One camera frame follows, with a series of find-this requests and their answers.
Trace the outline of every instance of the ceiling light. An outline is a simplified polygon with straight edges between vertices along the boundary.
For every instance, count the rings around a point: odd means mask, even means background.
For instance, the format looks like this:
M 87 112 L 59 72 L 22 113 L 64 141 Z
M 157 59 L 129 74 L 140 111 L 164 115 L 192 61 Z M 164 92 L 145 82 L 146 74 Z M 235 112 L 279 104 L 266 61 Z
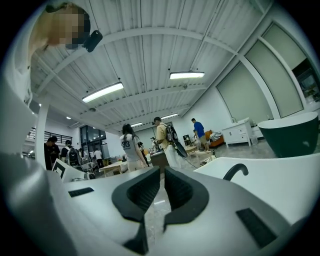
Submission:
M 170 73 L 170 79 L 203 78 L 204 75 L 204 72 L 174 72 Z
M 177 116 L 177 115 L 179 115 L 179 113 L 170 114 L 170 115 L 167 115 L 167 116 L 161 117 L 161 119 L 173 118 L 173 117 L 175 117 L 175 116 Z
M 136 126 L 140 126 L 140 125 L 142 125 L 142 122 L 131 124 L 131 127 L 136 127 Z
M 124 86 L 122 84 L 122 82 L 117 82 L 115 84 L 112 84 L 112 85 L 109 85 L 103 89 L 100 89 L 98 91 L 95 91 L 91 94 L 89 94 L 88 96 L 85 96 L 82 98 L 82 100 L 85 102 L 85 103 L 88 103 L 96 98 L 99 98 L 103 95 L 106 95 L 106 94 L 109 94 L 109 93 L 112 93 L 114 91 L 117 91 L 117 90 L 120 90 L 120 89 L 123 89 Z

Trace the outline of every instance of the blue shirt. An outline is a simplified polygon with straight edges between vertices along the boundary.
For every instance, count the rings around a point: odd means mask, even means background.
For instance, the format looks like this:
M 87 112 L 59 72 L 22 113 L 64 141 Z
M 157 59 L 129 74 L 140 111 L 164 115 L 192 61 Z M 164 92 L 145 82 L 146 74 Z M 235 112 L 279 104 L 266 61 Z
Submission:
M 194 123 L 194 129 L 198 133 L 199 138 L 201 138 L 202 136 L 205 135 L 205 128 L 202 126 L 202 124 L 200 122 Z

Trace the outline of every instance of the bathtub rim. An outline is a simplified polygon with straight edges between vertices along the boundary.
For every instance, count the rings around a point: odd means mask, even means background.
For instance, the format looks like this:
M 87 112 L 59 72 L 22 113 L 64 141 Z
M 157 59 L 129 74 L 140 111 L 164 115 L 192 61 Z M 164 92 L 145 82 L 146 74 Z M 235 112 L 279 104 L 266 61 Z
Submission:
M 307 112 L 299 115 L 284 117 L 281 119 L 262 121 L 258 123 L 258 127 L 262 129 L 277 129 L 291 127 L 310 122 L 317 117 L 317 112 Z

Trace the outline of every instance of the white cabinet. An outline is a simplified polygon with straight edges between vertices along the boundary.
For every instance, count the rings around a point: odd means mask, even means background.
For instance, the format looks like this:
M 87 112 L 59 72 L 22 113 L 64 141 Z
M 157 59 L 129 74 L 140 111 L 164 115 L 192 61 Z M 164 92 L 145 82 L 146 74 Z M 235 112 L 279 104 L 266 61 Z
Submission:
M 252 129 L 249 118 L 235 122 L 231 126 L 222 129 L 222 135 L 227 147 L 229 147 L 229 144 L 244 142 L 249 143 L 249 146 L 251 146 Z

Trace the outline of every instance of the corrugated metal ceiling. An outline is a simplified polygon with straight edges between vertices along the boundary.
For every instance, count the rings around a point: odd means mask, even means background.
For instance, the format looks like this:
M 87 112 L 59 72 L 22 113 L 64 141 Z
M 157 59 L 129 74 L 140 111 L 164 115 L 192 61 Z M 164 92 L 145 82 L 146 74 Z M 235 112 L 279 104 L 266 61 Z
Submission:
M 250 0 L 74 0 L 90 15 L 91 31 L 103 36 L 140 28 L 168 28 L 196 33 L 197 38 L 172 34 L 126 37 L 98 46 L 92 53 L 76 58 L 49 81 L 45 90 L 53 105 L 83 122 L 94 120 L 104 128 L 136 120 L 152 120 L 154 113 L 171 114 L 172 109 L 194 103 L 211 85 L 233 54 L 206 42 L 218 40 L 233 50 L 242 44 L 259 18 L 261 10 Z M 31 88 L 37 92 L 49 74 L 74 51 L 62 46 L 38 51 L 32 59 Z M 170 80 L 170 72 L 205 72 L 203 78 Z M 89 103 L 82 97 L 105 86 L 123 83 L 119 90 Z M 181 91 L 162 93 L 179 87 Z M 126 97 L 159 92 L 127 102 Z M 108 103 L 120 102 L 115 107 Z M 88 114 L 89 108 L 96 108 Z

